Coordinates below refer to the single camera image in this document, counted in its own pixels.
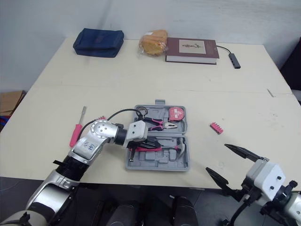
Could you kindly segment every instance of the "white table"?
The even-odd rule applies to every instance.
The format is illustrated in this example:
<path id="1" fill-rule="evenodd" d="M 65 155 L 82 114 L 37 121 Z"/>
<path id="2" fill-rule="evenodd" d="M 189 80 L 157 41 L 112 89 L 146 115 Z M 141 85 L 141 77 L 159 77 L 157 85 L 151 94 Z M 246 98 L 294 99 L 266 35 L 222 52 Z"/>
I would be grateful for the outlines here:
<path id="1" fill-rule="evenodd" d="M 287 182 L 301 182 L 301 108 L 263 46 L 223 44 L 236 54 L 242 66 L 237 70 L 223 50 L 217 65 L 176 64 L 137 55 L 134 40 L 126 40 L 114 59 L 78 56 L 73 42 L 65 40 L 1 132 L 1 176 L 44 179 L 56 168 L 52 161 L 67 155 L 84 105 L 86 123 L 165 99 L 167 105 L 186 107 L 191 169 L 126 170 L 125 150 L 106 145 L 82 182 L 217 188 L 208 166 L 240 188 L 253 163 L 225 143 L 278 162 Z M 131 120 L 132 113 L 114 117 L 125 126 Z M 213 121 L 223 134 L 209 127 Z"/>

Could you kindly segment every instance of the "floor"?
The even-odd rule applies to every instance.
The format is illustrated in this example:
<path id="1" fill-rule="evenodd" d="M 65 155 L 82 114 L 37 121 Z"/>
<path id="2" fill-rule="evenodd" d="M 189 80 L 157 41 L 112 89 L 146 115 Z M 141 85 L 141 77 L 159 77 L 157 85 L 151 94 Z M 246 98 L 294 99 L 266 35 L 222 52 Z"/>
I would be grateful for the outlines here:
<path id="1" fill-rule="evenodd" d="M 16 211 L 23 210 L 27 200 L 42 183 L 39 180 L 0 178 L 0 222 Z M 196 190 L 182 187 L 126 186 L 81 184 L 76 199 L 70 205 L 66 217 L 59 225 L 94 226 L 97 211 L 103 200 L 117 202 L 143 202 L 153 196 L 171 207 L 172 196 L 186 196 L 194 204 L 200 226 L 218 226 L 220 220 L 230 219 L 240 206 L 220 190 Z M 279 226 L 277 222 L 259 213 L 259 207 L 248 207 L 236 221 L 237 226 Z"/>

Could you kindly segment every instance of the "plastic bag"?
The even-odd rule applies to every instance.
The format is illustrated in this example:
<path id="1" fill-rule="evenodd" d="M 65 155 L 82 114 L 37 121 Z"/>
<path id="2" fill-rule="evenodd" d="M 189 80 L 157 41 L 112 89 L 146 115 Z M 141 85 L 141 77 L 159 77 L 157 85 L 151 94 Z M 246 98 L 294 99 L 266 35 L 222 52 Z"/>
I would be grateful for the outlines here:
<path id="1" fill-rule="evenodd" d="M 167 31 L 155 30 L 147 32 L 139 41 L 139 48 L 141 53 L 158 56 L 163 54 L 167 44 Z"/>

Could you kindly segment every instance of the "pink-handled pliers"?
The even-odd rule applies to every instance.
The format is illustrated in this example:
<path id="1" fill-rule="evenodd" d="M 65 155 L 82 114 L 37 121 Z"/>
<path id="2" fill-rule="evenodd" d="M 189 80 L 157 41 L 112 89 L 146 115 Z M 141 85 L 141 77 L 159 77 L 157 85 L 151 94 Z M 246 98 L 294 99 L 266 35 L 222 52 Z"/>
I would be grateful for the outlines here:
<path id="1" fill-rule="evenodd" d="M 171 122 L 163 122 L 162 119 L 153 119 L 145 117 L 143 121 L 156 125 L 154 127 L 150 127 L 149 131 L 162 131 L 163 129 L 175 129 L 178 127 L 177 124 Z"/>

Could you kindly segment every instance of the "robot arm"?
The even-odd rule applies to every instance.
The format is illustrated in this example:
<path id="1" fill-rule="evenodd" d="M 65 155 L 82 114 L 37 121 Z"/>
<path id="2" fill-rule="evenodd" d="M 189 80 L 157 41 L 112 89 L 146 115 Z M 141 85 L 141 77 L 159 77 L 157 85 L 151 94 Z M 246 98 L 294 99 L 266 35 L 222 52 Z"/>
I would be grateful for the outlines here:
<path id="1" fill-rule="evenodd" d="M 128 146 L 147 138 L 148 129 L 143 121 L 130 124 L 128 131 L 107 120 L 96 120 L 89 132 L 69 151 L 63 162 L 30 197 L 26 211 L 15 213 L 0 225 L 46 226 L 60 220 L 72 201 L 76 187 L 88 167 L 97 158 L 106 143 Z"/>
<path id="2" fill-rule="evenodd" d="M 291 181 L 283 186 L 285 175 L 281 168 L 269 159 L 260 157 L 245 148 L 225 145 L 234 153 L 250 159 L 254 165 L 247 172 L 242 183 L 242 190 L 232 190 L 227 186 L 228 181 L 210 168 L 206 168 L 209 175 L 227 195 L 231 195 L 238 202 L 244 199 L 243 205 L 233 215 L 231 221 L 223 221 L 224 226 L 234 226 L 238 215 L 253 202 L 262 206 L 260 213 L 269 215 L 278 223 L 285 226 L 301 226 L 301 195 L 293 193 L 292 189 L 298 184 Z"/>

